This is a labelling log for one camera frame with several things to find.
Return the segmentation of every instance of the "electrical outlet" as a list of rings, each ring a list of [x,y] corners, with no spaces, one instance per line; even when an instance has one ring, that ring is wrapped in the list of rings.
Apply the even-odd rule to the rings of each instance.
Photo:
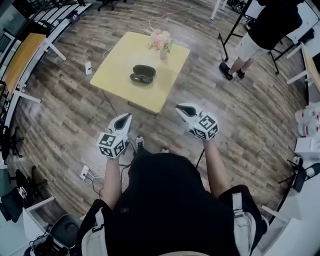
[[[89,62],[87,62],[87,63],[85,64],[85,74],[86,74],[87,76],[91,75],[91,73],[92,73],[91,68],[92,68],[92,66],[91,66],[91,61],[89,61]]]
[[[88,175],[88,172],[89,172],[89,171],[90,171],[89,166],[88,166],[88,165],[85,165],[85,166],[83,167],[83,169],[82,169],[81,174],[80,174],[80,178],[84,180],[84,179],[86,178],[86,176]]]

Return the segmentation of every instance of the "wooden floor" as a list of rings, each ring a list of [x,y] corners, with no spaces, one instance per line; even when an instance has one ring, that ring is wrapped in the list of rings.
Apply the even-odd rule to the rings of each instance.
[[[128,0],[118,2],[115,11],[103,7],[98,12],[97,4],[81,16],[55,42],[67,60],[63,62],[50,50],[28,82],[27,93],[42,102],[36,104],[26,99],[19,102],[13,126],[18,126],[19,134],[25,138],[20,146],[23,158],[9,157],[11,172],[20,169],[27,174],[35,165],[38,175],[48,180],[46,193],[56,198],[61,209],[77,216],[85,214],[98,196],[79,176],[84,165],[94,174],[105,171],[106,159],[99,153],[96,142],[115,116],[103,92],[90,85],[85,63],[91,61],[97,69],[107,49],[127,31],[141,33],[151,18],[206,4],[195,0]],[[151,152],[166,147],[193,163],[203,146],[199,139],[184,132],[174,106],[192,102],[213,113],[220,130],[215,141],[232,185],[247,185],[258,205],[275,208],[287,187],[278,181],[291,174],[286,159],[293,157],[296,144],[294,114],[305,106],[303,79],[286,85],[287,78],[303,70],[302,56],[296,54],[290,61],[280,59],[280,74],[275,75],[272,59],[266,55],[252,65],[244,79],[226,80],[218,69],[223,59],[218,33],[226,38],[238,14],[226,8],[219,10],[211,21],[212,9],[193,8],[151,21],[153,28],[169,31],[175,43],[191,51],[158,116],[107,92],[106,95],[118,113],[133,114],[132,142],[141,134]],[[240,24],[235,32],[244,34],[244,26]],[[229,65],[236,58],[234,47],[239,40],[232,36],[226,45]],[[290,41],[284,39],[277,49],[283,50],[288,45]],[[120,161],[130,162],[132,153],[130,146]],[[209,189],[204,158],[199,171]],[[96,190],[102,187],[102,182],[103,179],[95,182]],[[124,171],[123,188],[127,185]]]

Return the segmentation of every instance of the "metal stand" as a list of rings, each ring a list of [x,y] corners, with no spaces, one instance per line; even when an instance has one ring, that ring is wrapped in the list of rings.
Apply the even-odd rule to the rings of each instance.
[[[231,29],[229,35],[227,36],[226,40],[224,41],[221,34],[219,33],[219,36],[218,38],[221,40],[221,43],[222,43],[222,46],[223,46],[223,50],[224,50],[224,53],[225,53],[225,59],[224,61],[227,62],[229,60],[229,56],[228,56],[228,53],[227,53],[227,50],[226,50],[226,44],[227,42],[229,41],[230,37],[231,36],[236,36],[236,37],[239,37],[239,38],[242,38],[243,36],[242,35],[238,35],[238,34],[234,34],[234,31],[236,29],[236,27],[238,26],[241,18],[245,15],[245,13],[247,12],[249,6],[251,5],[253,0],[248,0],[248,2],[246,3],[245,7],[243,8],[242,12],[240,13],[240,16],[239,18],[236,20],[233,28]]]
[[[231,36],[236,36],[236,37],[239,37],[239,38],[242,38],[242,37],[243,37],[242,35],[235,34],[234,31],[235,31],[236,27],[238,26],[239,22],[241,21],[241,18],[246,14],[246,12],[247,12],[249,6],[251,5],[252,1],[253,1],[253,0],[248,0],[248,2],[246,3],[245,7],[243,8],[240,16],[239,16],[238,19],[236,20],[233,28],[231,29],[231,31],[230,31],[230,33],[228,34],[228,36],[227,36],[227,38],[226,38],[225,41],[223,40],[221,34],[219,33],[218,38],[220,39],[220,41],[221,41],[221,43],[222,43],[222,46],[223,46],[223,50],[224,50],[224,53],[225,53],[225,59],[224,59],[225,62],[227,62],[227,61],[229,60],[229,56],[228,56],[228,53],[227,53],[227,50],[226,50],[226,44],[227,44],[227,42],[229,41],[229,39],[230,39]],[[280,55],[277,56],[276,58],[274,58],[274,56],[273,56],[273,54],[272,54],[271,51],[268,52],[268,54],[270,54],[271,57],[272,57],[272,60],[273,60],[273,63],[274,63],[275,69],[276,69],[276,72],[275,72],[276,75],[279,74],[279,69],[278,69],[278,66],[277,66],[276,61],[277,61],[278,59],[280,59],[283,55],[285,55],[285,54],[286,54],[292,47],[294,47],[294,46],[295,46],[295,44],[293,43],[293,44],[290,45],[284,52],[281,52],[281,51],[279,51],[279,50],[277,50],[277,49],[273,49],[274,51],[276,51],[277,53],[280,54]]]
[[[295,44],[292,43],[287,49],[285,49],[283,52],[279,51],[279,50],[276,50],[276,49],[273,49],[274,51],[276,51],[277,53],[280,53],[280,55],[276,58],[274,58],[273,54],[271,51],[268,52],[268,54],[271,55],[272,57],[272,60],[273,60],[273,63],[274,63],[274,66],[275,66],[275,69],[276,69],[276,72],[275,74],[278,75],[279,74],[279,69],[278,69],[278,66],[277,66],[277,63],[276,61],[279,60],[283,55],[285,55],[292,47],[294,47]]]

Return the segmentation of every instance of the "backpack strap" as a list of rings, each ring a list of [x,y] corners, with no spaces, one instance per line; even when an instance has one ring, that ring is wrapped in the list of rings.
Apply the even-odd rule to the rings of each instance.
[[[82,239],[82,256],[108,256],[105,237],[105,219],[101,208],[95,214],[95,220],[96,226],[91,228]]]
[[[234,213],[234,240],[240,256],[250,256],[256,235],[256,221],[251,213],[242,208],[241,193],[232,194]]]

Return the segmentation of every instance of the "table leg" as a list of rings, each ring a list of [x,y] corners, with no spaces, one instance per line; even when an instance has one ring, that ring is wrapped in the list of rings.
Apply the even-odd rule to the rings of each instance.
[[[28,94],[25,94],[24,92],[21,92],[21,91],[18,91],[18,90],[14,91],[14,94],[17,95],[17,96],[26,98],[26,99],[28,99],[30,101],[36,102],[36,103],[40,103],[41,102],[41,99],[32,97],[32,96],[30,96]]]
[[[214,20],[216,14],[217,14],[217,10],[219,8],[220,3],[221,3],[221,0],[216,0],[216,4],[214,6],[214,9],[213,9],[213,12],[212,12],[212,15],[211,15],[211,18],[210,18],[212,21]]]
[[[296,54],[299,50],[301,50],[302,48],[302,44],[300,43],[300,45],[295,48],[292,52],[290,52],[285,58],[288,60],[290,59],[294,54]]]
[[[293,83],[294,81],[306,76],[308,74],[308,71],[305,70],[303,72],[301,72],[300,74],[297,74],[295,77],[291,78],[290,80],[286,81],[286,84],[289,85],[291,83]]]
[[[44,41],[61,59],[67,59],[47,38]]]
[[[224,2],[222,3],[222,7],[221,10],[224,10],[226,5],[227,5],[228,0],[224,0]]]
[[[283,222],[285,223],[288,223],[289,222],[289,219],[286,217],[286,216],[283,216],[281,213],[279,213],[278,211],[275,211],[275,210],[271,210],[270,208],[262,205],[261,207],[263,210],[265,210],[267,213],[277,217],[279,220],[282,220]]]

